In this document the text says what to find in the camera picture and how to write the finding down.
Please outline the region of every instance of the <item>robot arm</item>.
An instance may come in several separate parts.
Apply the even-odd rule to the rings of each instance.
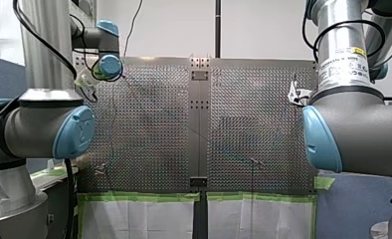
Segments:
[[[328,29],[361,19],[368,7],[386,33],[374,56],[367,53],[383,39],[371,27],[366,40],[359,23]],[[315,0],[309,11],[319,32],[329,32],[318,44],[317,92],[303,109],[307,158],[319,169],[392,176],[392,106],[370,83],[392,45],[392,1]]]
[[[385,63],[388,53],[392,47],[392,1],[377,1],[372,5],[373,16],[371,21],[377,23],[385,32],[385,45],[374,56],[368,57],[370,69],[370,80],[383,79],[388,71]],[[381,43],[380,36],[376,29],[369,28],[366,34],[366,50],[372,52],[376,50]]]

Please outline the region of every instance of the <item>white cloth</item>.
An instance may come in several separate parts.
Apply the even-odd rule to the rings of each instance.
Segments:
[[[209,239],[310,239],[313,203],[209,201]]]
[[[193,202],[87,202],[84,205],[82,238],[192,239],[193,204]]]

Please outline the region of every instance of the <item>perforated metal panel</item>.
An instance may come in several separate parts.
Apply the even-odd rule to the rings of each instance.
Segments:
[[[294,73],[312,89],[312,62],[211,59],[203,81],[190,59],[126,62],[126,80],[98,85],[80,191],[187,192],[207,176],[210,191],[312,193],[301,109],[287,99]]]
[[[189,191],[188,59],[127,59],[98,85],[97,131],[80,191]]]
[[[208,145],[210,191],[312,193],[301,109],[287,99],[296,74],[311,89],[314,64],[306,61],[213,60]]]

